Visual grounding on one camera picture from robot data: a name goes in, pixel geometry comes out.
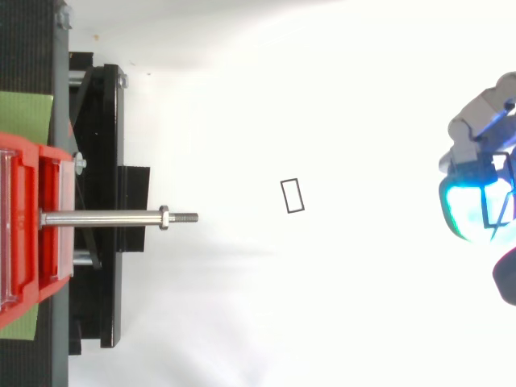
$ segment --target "black outline rectangle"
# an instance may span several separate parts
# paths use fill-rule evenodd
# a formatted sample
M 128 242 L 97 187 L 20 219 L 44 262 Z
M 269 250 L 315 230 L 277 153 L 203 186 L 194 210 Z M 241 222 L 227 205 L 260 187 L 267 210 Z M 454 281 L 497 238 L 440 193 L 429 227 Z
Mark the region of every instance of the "black outline rectangle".
M 301 201 L 301 209 L 300 210 L 294 210 L 294 211 L 290 211 L 289 210 L 289 202 L 287 201 L 287 195 L 285 194 L 285 187 L 283 185 L 285 183 L 290 183 L 291 181 L 295 181 L 296 182 L 296 186 L 298 188 L 299 200 Z M 303 202 L 303 196 L 301 195 L 301 190 L 299 189 L 299 181 L 298 181 L 297 178 L 296 179 L 289 179 L 289 180 L 281 181 L 281 190 L 283 191 L 283 198 L 285 199 L 285 205 L 287 207 L 287 213 L 294 214 L 296 212 L 301 212 L 301 211 L 305 210 L 305 203 Z

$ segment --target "red plastic container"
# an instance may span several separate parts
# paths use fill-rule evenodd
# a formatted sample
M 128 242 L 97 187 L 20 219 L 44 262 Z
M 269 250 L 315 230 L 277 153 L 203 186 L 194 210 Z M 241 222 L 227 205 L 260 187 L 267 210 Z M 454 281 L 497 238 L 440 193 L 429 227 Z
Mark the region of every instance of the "red plastic container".
M 0 133 L 0 329 L 56 293 L 73 273 L 73 229 L 39 230 L 39 208 L 73 210 L 72 157 Z

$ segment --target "metal rod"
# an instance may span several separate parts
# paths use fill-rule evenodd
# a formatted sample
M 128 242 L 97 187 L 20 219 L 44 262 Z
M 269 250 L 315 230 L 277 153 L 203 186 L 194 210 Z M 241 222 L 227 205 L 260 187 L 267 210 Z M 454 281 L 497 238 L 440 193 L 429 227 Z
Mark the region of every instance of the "metal rod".
M 71 70 L 68 73 L 68 84 L 69 86 L 79 87 L 82 83 L 86 71 Z
M 169 228 L 169 223 L 195 223 L 198 214 L 170 214 L 167 206 L 158 211 L 59 211 L 40 214 L 40 226 L 55 227 L 137 227 L 160 226 Z
M 94 262 L 89 255 L 88 250 L 76 250 L 73 252 L 74 266 L 93 266 Z

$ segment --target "clear plastic lid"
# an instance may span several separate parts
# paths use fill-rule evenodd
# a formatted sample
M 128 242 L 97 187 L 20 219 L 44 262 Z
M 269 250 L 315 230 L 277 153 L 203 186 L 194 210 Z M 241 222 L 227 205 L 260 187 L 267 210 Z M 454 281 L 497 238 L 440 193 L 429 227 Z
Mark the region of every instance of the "clear plastic lid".
M 10 196 L 12 158 L 16 152 L 0 149 L 0 310 L 15 300 L 12 289 L 12 257 L 10 253 Z
M 75 164 L 60 161 L 59 211 L 75 210 Z M 73 227 L 58 227 L 57 279 L 73 275 Z

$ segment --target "white surface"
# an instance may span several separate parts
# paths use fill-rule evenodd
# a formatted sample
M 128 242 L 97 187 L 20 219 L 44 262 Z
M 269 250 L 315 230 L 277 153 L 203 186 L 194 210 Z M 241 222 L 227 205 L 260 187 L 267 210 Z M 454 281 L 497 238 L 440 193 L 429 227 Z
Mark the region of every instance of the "white surface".
M 514 385 L 501 252 L 454 237 L 437 192 L 450 119 L 516 66 L 514 2 L 332 2 L 243 22 L 71 4 L 71 49 L 129 74 L 126 163 L 152 167 L 149 207 L 201 217 L 149 228 L 126 256 L 122 341 L 83 343 L 71 386 Z M 307 210 L 286 214 L 292 177 Z

